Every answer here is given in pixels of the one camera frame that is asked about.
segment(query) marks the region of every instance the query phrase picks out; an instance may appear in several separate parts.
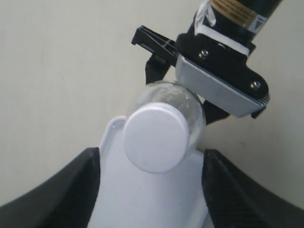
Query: white wall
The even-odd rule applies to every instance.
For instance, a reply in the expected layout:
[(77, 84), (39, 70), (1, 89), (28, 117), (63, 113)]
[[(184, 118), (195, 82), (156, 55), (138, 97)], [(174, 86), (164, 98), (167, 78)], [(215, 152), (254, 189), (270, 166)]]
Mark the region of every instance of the white wall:
[[(130, 44), (135, 29), (175, 39), (199, 2), (0, 1), (0, 205), (99, 144), (107, 122), (144, 86), (149, 54)], [(270, 86), (268, 109), (257, 120), (209, 126), (201, 148), (219, 149), (304, 208), (302, 9), (304, 1), (285, 0), (255, 39), (248, 65)]]

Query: screw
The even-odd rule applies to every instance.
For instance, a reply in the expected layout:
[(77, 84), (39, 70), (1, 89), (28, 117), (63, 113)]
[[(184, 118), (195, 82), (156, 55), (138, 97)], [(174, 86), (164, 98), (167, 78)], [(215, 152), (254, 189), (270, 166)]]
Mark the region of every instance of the screw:
[(258, 90), (261, 87), (261, 83), (258, 82), (258, 81), (255, 81), (255, 82), (250, 84), (250, 87), (254, 90)]
[(200, 57), (201, 59), (206, 59), (207, 56), (208, 56), (208, 54), (209, 54), (208, 51), (202, 50), (202, 51), (199, 53), (199, 57)]

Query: black plastic clip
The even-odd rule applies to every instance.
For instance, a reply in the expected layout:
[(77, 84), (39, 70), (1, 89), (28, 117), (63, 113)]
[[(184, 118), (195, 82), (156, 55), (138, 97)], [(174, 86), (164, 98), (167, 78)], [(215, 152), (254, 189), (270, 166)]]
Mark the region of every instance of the black plastic clip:
[(152, 56), (146, 63), (146, 84), (163, 80), (171, 66), (176, 65), (175, 41), (164, 37), (145, 26), (136, 30), (132, 44), (150, 51)]

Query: white plastic tray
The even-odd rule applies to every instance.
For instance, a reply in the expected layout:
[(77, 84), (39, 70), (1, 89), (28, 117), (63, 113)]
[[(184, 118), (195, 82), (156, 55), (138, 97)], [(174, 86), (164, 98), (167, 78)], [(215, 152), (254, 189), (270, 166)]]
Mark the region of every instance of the white plastic tray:
[(125, 117), (114, 118), (100, 144), (100, 189), (89, 228), (201, 228), (207, 207), (203, 154), (189, 155), (166, 174), (136, 168), (125, 155)]

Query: black curved panel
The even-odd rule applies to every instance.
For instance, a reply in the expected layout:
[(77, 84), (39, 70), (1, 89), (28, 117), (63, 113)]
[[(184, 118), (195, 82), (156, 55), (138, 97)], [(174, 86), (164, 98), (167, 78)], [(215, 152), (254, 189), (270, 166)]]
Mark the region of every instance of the black curved panel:
[(202, 186), (215, 228), (302, 228), (304, 211), (259, 185), (220, 152), (207, 150)]
[(0, 228), (86, 228), (99, 184), (99, 149), (88, 148), (49, 180), (0, 207)]

